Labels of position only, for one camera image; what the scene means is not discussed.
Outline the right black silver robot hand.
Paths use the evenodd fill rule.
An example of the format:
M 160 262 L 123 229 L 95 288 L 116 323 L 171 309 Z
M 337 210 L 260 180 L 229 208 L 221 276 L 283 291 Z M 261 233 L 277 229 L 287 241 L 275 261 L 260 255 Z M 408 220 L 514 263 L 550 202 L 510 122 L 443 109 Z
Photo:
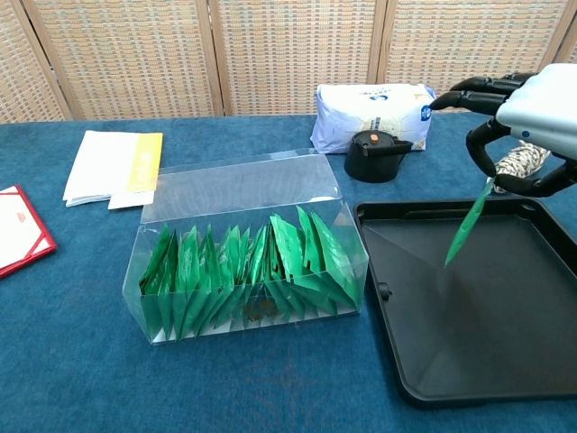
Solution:
M 576 184 L 576 66 L 551 63 L 538 72 L 501 78 L 471 77 L 439 95 L 430 109 L 465 108 L 489 119 L 470 130 L 465 146 L 494 186 L 524 197 L 546 198 Z M 498 171 L 486 146 L 510 136 L 549 151 L 563 164 L 540 179 Z

